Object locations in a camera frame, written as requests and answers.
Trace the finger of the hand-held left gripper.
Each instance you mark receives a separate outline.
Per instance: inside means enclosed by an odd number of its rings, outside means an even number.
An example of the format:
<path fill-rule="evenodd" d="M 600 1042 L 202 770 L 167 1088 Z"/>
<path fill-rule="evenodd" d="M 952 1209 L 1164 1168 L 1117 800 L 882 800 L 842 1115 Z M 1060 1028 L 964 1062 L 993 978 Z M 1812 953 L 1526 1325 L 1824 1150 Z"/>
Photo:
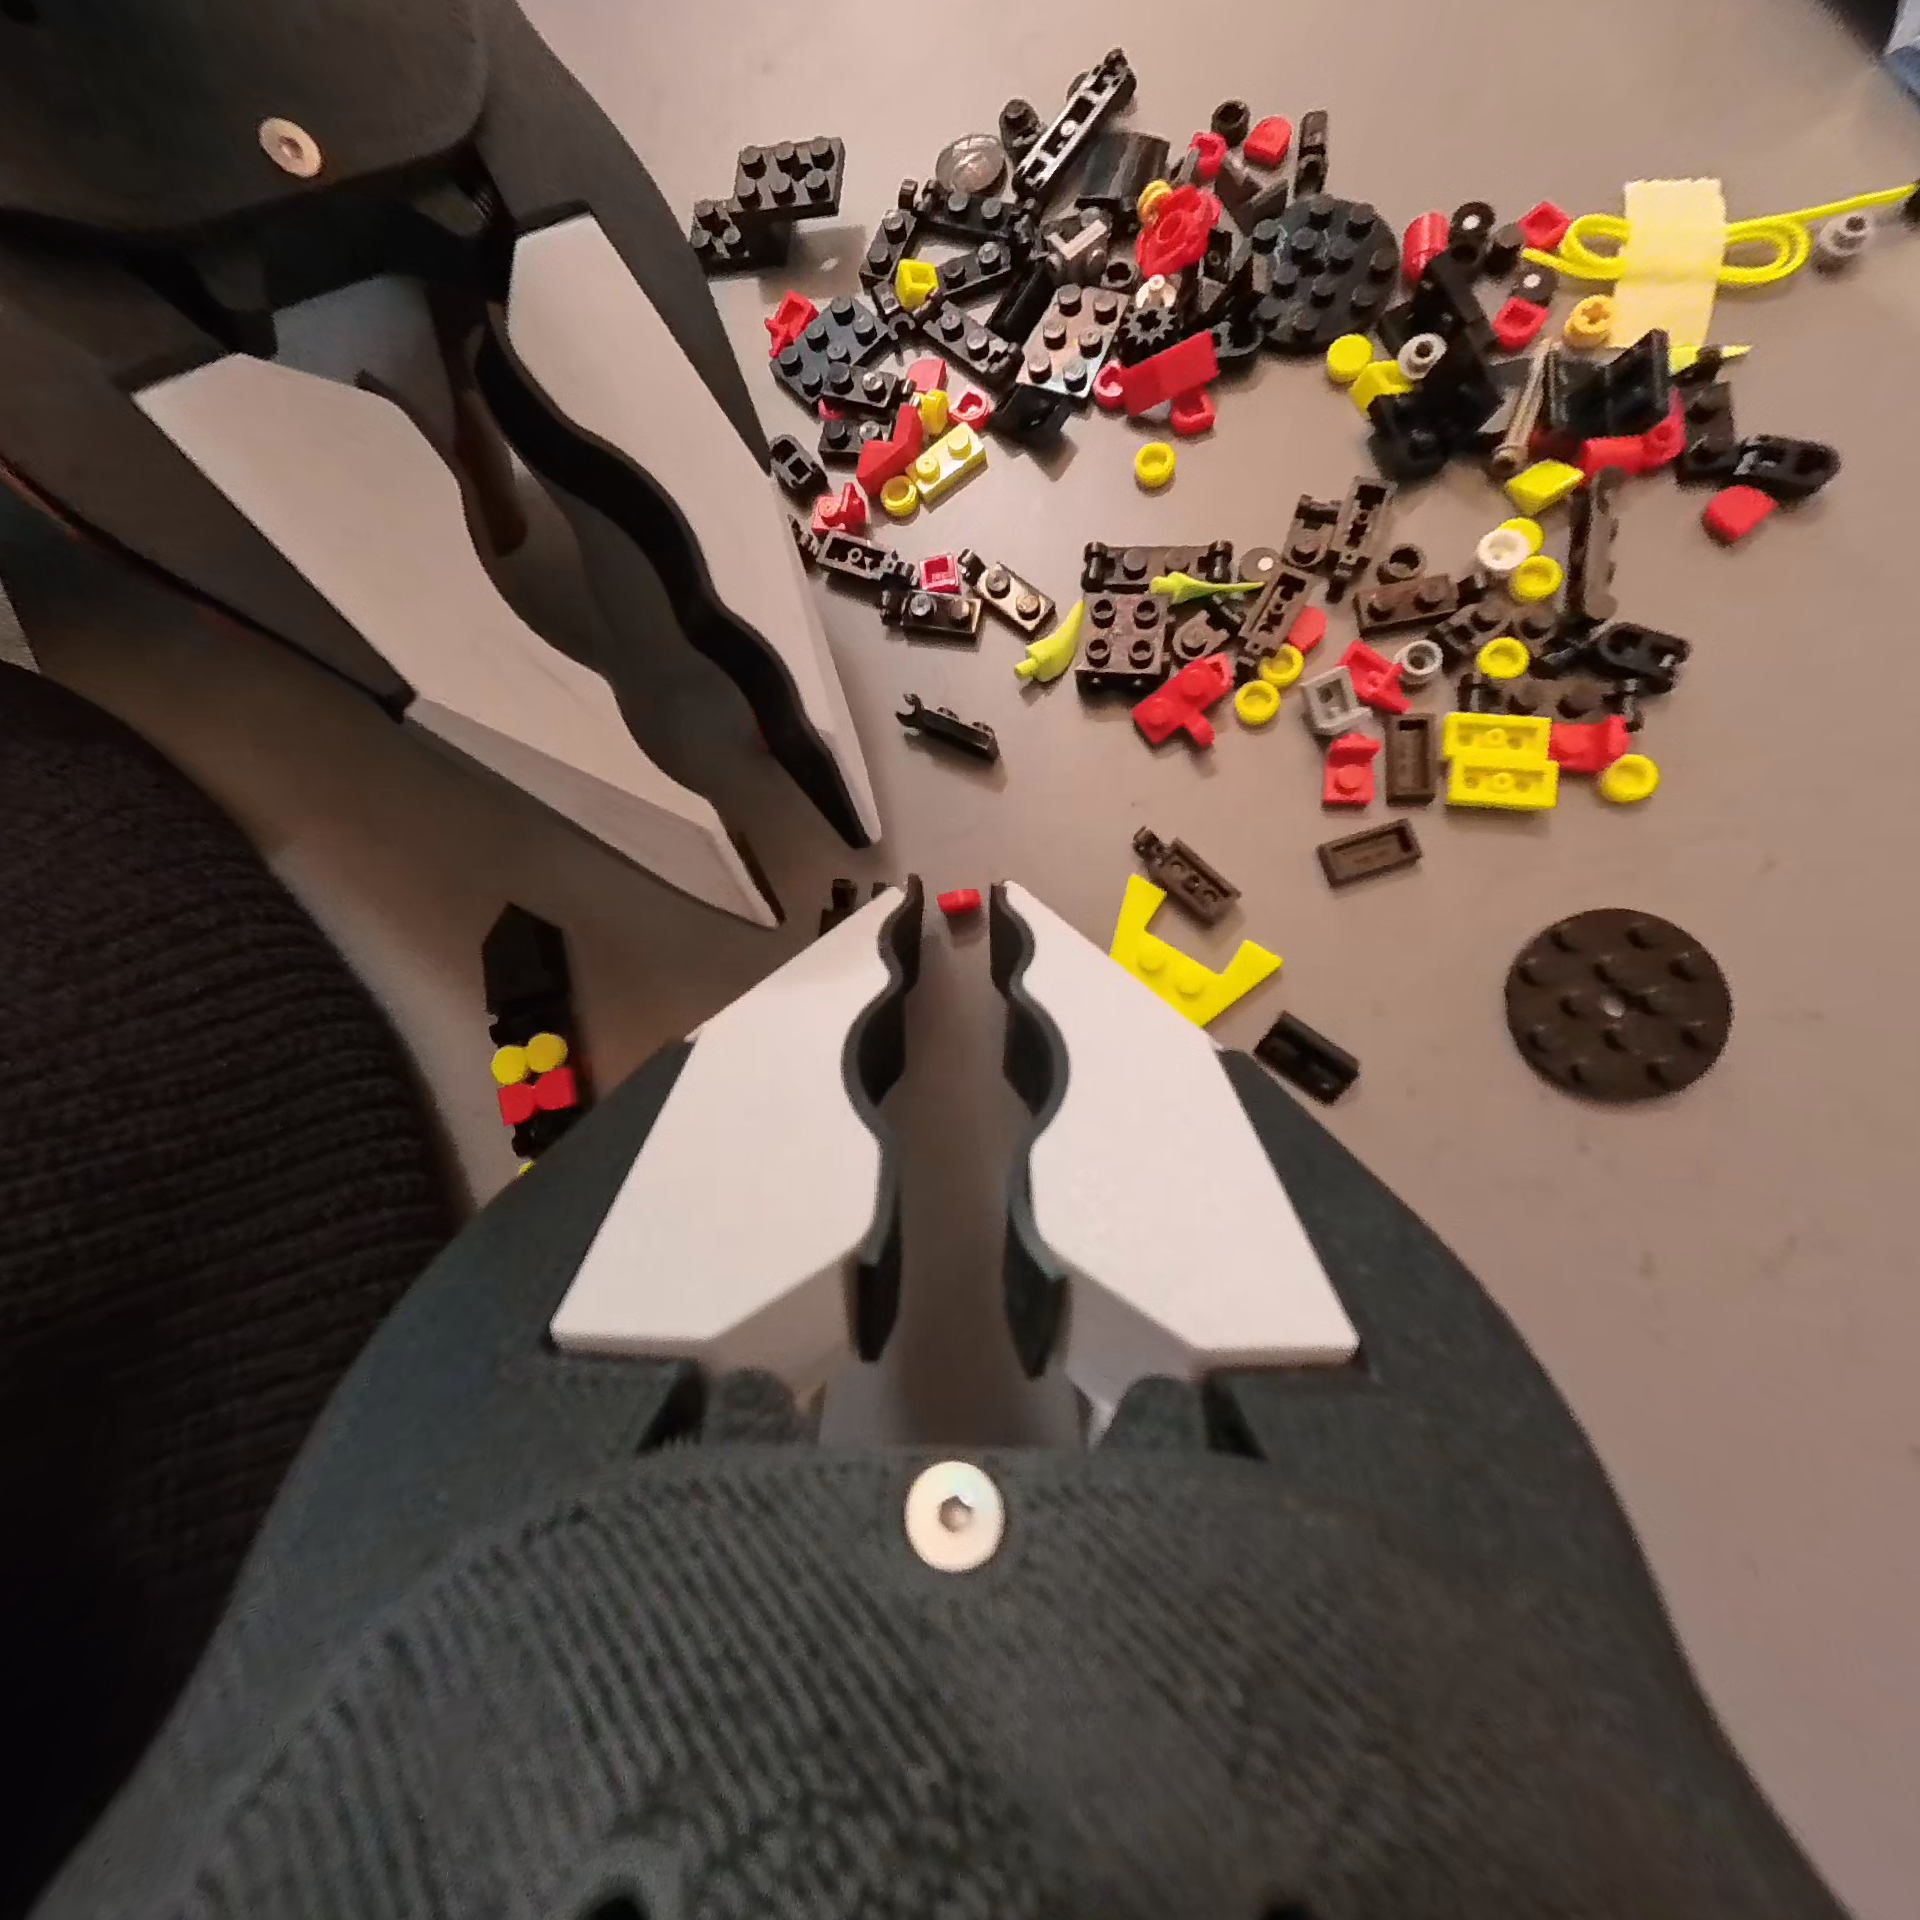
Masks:
<path fill-rule="evenodd" d="M 847 843 L 880 808 L 770 453 L 739 432 L 587 213 L 513 236 L 477 355 L 510 446 L 657 573 L 677 629 Z"/>
<path fill-rule="evenodd" d="M 493 588 L 452 468 L 393 400 L 219 355 L 133 405 L 399 675 L 404 726 L 679 895 L 780 926 L 714 802 Z"/>

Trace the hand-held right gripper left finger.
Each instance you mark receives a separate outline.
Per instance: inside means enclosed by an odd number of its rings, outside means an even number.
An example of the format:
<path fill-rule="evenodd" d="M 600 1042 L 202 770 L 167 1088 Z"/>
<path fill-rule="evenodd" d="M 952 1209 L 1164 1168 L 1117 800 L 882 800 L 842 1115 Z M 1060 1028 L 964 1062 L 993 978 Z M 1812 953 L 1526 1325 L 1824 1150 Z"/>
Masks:
<path fill-rule="evenodd" d="M 909 878 L 693 1032 L 547 1319 L 560 1350 L 760 1372 L 796 1400 L 884 1350 L 903 1153 L 880 1105 L 920 945 Z"/>

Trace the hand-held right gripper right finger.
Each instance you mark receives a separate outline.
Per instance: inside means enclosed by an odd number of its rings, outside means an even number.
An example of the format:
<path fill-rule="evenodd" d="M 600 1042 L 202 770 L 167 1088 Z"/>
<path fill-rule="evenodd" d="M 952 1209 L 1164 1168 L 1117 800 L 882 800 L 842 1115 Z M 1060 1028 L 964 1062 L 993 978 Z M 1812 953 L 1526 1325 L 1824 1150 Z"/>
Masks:
<path fill-rule="evenodd" d="M 1003 1076 L 1003 1318 L 1027 1380 L 1100 1420 L 1140 1380 L 1342 1366 L 1350 1313 L 1229 1053 L 1014 879 L 989 903 Z"/>

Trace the pile of lego pieces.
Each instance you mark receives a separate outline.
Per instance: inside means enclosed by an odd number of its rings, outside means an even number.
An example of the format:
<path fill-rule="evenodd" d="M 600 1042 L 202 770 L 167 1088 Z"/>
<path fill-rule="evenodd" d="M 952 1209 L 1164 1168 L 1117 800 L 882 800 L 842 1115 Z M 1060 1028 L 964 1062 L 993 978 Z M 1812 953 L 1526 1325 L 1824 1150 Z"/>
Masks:
<path fill-rule="evenodd" d="M 1007 100 L 900 182 L 854 290 L 762 316 L 769 373 L 813 420 L 770 442 L 802 566 L 900 636 L 996 616 L 1022 685 L 1123 702 L 1152 749 L 1200 755 L 1217 708 L 1260 728 L 1297 688 L 1326 808 L 1546 812 L 1559 778 L 1649 800 L 1636 735 L 1690 642 L 1620 610 L 1620 495 L 1706 488 L 1703 528 L 1734 545 L 1833 483 L 1833 446 L 1739 428 L 1747 346 L 1714 339 L 1714 306 L 1852 266 L 1917 190 L 1727 219 L 1717 180 L 1630 180 L 1616 213 L 1467 199 L 1392 228 L 1330 195 L 1326 110 L 1226 100 L 1173 150 L 1123 123 L 1134 86 L 1112 48 L 1050 118 Z M 974 548 L 882 542 L 990 435 L 1046 446 L 1079 415 L 1152 428 L 1134 483 L 1164 492 L 1217 389 L 1269 355 L 1317 359 L 1366 439 L 1277 542 L 1092 540 L 1069 610 Z"/>

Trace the small black lego tile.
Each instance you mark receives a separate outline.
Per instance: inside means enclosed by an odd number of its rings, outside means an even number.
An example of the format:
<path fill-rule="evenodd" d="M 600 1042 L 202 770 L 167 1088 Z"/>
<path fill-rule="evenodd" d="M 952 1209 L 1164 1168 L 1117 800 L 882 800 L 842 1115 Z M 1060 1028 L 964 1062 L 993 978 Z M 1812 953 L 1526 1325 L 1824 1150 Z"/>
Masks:
<path fill-rule="evenodd" d="M 1260 1035 L 1254 1059 L 1323 1105 L 1342 1099 L 1360 1079 L 1360 1059 L 1290 1010 Z"/>

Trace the long black lego assembly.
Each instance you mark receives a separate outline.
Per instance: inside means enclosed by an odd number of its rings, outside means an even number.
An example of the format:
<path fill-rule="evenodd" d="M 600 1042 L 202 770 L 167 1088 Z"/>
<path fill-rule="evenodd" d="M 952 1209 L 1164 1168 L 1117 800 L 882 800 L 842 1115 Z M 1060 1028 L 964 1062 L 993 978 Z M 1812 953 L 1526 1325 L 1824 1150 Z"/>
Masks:
<path fill-rule="evenodd" d="M 480 945 L 487 1073 L 513 1168 L 529 1170 L 592 1109 L 594 1085 L 560 926 L 504 903 Z"/>

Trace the yellow lego wedge plate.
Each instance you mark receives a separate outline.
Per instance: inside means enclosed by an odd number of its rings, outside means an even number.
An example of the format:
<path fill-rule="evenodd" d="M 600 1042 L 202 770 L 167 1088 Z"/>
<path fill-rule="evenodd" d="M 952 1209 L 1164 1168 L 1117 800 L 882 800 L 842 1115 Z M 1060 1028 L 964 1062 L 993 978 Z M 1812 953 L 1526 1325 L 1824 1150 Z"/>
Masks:
<path fill-rule="evenodd" d="M 1164 890 L 1157 883 L 1127 878 L 1109 956 L 1189 1022 L 1209 1026 L 1282 970 L 1282 956 L 1254 939 L 1240 939 L 1226 968 L 1189 956 L 1153 932 L 1163 905 Z"/>

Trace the black lego clip plate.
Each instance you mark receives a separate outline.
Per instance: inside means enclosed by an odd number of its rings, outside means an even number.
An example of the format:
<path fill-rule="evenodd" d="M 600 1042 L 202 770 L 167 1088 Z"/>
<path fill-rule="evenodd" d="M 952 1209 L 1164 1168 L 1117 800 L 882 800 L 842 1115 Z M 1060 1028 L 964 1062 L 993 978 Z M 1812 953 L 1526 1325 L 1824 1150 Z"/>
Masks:
<path fill-rule="evenodd" d="M 1200 926 L 1220 926 L 1237 905 L 1240 885 L 1200 856 L 1182 836 L 1136 829 L 1132 849 L 1143 878 Z"/>

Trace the round black lego plate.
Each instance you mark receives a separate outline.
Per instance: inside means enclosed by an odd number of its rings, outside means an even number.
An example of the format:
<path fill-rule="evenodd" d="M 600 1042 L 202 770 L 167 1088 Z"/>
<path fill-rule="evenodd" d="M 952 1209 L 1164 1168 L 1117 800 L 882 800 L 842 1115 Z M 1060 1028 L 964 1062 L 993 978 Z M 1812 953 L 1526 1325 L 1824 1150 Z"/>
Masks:
<path fill-rule="evenodd" d="M 1689 1088 L 1734 1028 L 1710 948 L 1664 916 L 1616 905 L 1533 933 L 1506 968 L 1502 1010 L 1540 1079 L 1614 1105 Z"/>

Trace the person's black sweater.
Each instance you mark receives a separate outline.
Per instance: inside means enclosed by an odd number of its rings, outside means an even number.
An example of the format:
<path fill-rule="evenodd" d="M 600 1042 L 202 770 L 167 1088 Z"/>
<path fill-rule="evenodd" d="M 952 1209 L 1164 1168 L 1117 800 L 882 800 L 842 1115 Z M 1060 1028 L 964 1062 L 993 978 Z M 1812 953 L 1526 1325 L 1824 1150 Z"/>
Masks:
<path fill-rule="evenodd" d="M 454 1210 L 404 1050 L 229 813 L 3 665 L 3 1913 L 202 1656 Z"/>

